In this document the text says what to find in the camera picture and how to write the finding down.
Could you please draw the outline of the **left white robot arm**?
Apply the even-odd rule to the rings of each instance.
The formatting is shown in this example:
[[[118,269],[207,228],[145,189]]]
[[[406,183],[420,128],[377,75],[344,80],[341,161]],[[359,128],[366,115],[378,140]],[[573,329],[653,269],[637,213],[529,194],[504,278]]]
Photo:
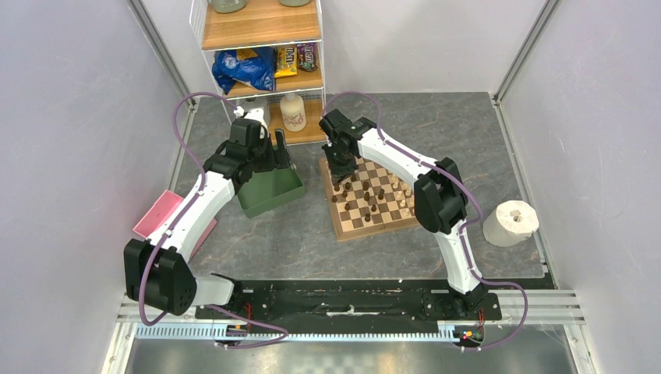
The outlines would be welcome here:
[[[239,316],[245,299],[224,276],[196,277],[192,251],[216,214],[255,174],[286,169],[291,157],[285,131],[270,133],[259,121],[238,118],[230,136],[200,164],[200,175],[175,212],[148,238],[124,248],[127,296],[138,303],[140,318],[151,325],[145,307],[180,316],[193,306],[214,305],[226,318]]]

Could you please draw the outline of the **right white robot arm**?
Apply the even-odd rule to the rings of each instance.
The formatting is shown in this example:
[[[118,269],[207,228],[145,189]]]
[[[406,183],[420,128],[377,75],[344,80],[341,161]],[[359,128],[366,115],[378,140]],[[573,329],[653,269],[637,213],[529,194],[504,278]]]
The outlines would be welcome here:
[[[447,267],[451,311],[461,319],[476,314],[487,290],[474,264],[466,234],[470,196],[456,163],[424,156],[398,142],[368,118],[349,120],[338,109],[324,115],[320,128],[327,136],[323,151],[333,182],[343,182],[365,158],[385,167],[412,187],[415,217],[436,239]]]

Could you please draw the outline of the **wooden chess board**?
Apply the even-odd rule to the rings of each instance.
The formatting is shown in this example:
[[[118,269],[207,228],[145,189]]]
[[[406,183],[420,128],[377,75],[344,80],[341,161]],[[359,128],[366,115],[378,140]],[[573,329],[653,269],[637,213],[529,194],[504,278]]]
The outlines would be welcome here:
[[[412,187],[380,164],[359,158],[342,182],[334,182],[326,158],[319,166],[339,242],[419,225]]]

